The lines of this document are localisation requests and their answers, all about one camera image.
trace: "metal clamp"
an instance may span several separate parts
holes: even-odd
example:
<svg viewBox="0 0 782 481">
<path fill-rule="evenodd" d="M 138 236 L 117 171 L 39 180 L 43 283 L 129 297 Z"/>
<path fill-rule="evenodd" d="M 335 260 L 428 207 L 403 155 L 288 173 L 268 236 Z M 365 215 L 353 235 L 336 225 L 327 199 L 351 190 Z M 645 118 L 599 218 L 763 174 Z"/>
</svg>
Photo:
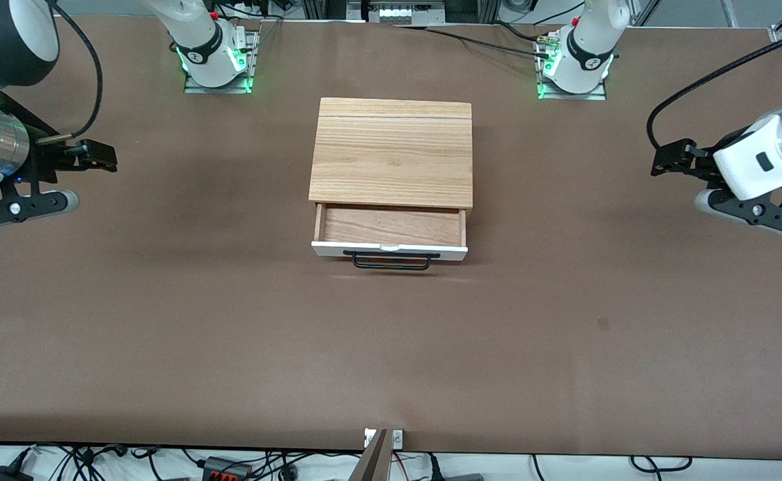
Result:
<svg viewBox="0 0 782 481">
<path fill-rule="evenodd" d="M 392 430 L 376 430 L 349 481 L 388 481 L 394 451 L 392 438 Z"/>
<path fill-rule="evenodd" d="M 344 255 L 348 255 L 352 257 L 352 265 L 356 266 L 359 269 L 388 269 L 392 271 L 425 271 L 430 268 L 432 265 L 433 259 L 439 259 L 442 255 L 438 255 L 438 253 L 424 253 L 423 255 L 421 253 L 371 253 L 371 252 L 360 252 L 360 251 L 344 251 Z M 363 260 L 358 260 L 358 257 L 361 256 L 361 258 L 385 258 L 385 259 L 396 259 L 396 260 L 412 260 L 412 259 L 424 259 L 424 264 L 406 264 L 406 263 L 365 263 Z"/>
</svg>

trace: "wooden box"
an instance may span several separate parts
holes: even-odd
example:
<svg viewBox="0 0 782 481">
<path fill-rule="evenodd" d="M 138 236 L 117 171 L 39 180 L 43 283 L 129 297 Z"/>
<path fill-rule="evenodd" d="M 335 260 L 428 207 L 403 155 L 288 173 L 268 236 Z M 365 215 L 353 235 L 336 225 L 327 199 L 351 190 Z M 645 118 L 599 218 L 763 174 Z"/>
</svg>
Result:
<svg viewBox="0 0 782 481">
<path fill-rule="evenodd" d="M 360 267 L 462 260 L 473 207 L 471 105 L 323 98 L 308 198 L 318 255 Z"/>
</svg>

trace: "wood grain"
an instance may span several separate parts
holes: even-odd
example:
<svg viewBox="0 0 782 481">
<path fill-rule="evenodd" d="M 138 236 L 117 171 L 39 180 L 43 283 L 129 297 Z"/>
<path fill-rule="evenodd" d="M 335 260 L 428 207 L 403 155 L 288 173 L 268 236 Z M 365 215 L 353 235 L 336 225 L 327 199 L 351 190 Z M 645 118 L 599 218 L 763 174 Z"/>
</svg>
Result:
<svg viewBox="0 0 782 481">
<path fill-rule="evenodd" d="M 314 222 L 314 240 L 318 241 L 323 238 L 323 224 L 326 222 L 326 204 L 317 204 L 315 211 L 317 211 L 317 220 Z"/>
<path fill-rule="evenodd" d="M 336 98 L 320 100 L 320 116 L 342 118 L 448 118 L 471 119 L 471 104 L 382 98 Z"/>
<path fill-rule="evenodd" d="M 329 204 L 323 241 L 378 243 L 389 246 L 460 246 L 464 214 L 451 209 L 370 208 Z"/>
<path fill-rule="evenodd" d="M 471 105 L 321 101 L 309 200 L 471 209 Z"/>
</svg>

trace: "metal mounting plate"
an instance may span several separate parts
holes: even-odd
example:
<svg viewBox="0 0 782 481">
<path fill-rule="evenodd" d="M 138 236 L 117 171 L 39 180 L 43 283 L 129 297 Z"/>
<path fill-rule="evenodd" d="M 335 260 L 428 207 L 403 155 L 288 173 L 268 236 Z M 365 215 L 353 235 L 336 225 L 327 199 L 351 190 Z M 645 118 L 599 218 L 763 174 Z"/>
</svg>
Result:
<svg viewBox="0 0 782 481">
<path fill-rule="evenodd" d="M 367 445 L 370 445 L 370 441 L 373 440 L 373 436 L 376 435 L 376 430 L 374 429 L 365 429 L 364 430 L 364 448 L 367 448 Z M 392 430 L 391 431 L 391 449 L 394 451 L 403 451 L 403 430 Z"/>
<path fill-rule="evenodd" d="M 219 88 L 206 88 L 199 85 L 198 82 L 186 73 L 186 81 L 183 84 L 184 94 L 251 94 L 254 88 L 254 72 L 257 67 L 257 44 L 260 41 L 259 33 L 256 30 L 245 32 L 245 49 L 247 52 L 239 55 L 238 59 L 245 62 L 245 70 L 233 78 L 231 82 L 220 86 Z"/>
<path fill-rule="evenodd" d="M 560 55 L 560 50 L 554 47 L 539 45 L 534 42 L 534 51 L 547 53 L 549 55 Z M 560 100 L 606 100 L 605 81 L 599 82 L 599 85 L 591 92 L 586 94 L 571 94 L 543 75 L 543 70 L 549 60 L 535 58 L 535 70 L 537 70 L 537 97 L 538 98 L 559 98 Z"/>
</svg>

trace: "white drawer front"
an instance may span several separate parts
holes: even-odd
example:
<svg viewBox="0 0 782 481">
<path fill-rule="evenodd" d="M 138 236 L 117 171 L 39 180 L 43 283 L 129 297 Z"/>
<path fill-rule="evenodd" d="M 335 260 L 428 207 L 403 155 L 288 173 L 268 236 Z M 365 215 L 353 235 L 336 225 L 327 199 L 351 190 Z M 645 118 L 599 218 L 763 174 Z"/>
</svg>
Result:
<svg viewBox="0 0 782 481">
<path fill-rule="evenodd" d="M 344 251 L 358 251 L 360 253 L 409 253 L 409 255 L 440 255 L 436 260 L 462 260 L 468 253 L 468 247 L 448 246 L 382 246 L 381 244 L 367 243 L 330 243 L 329 241 L 315 240 L 311 243 L 314 252 L 325 257 L 350 257 Z"/>
</svg>

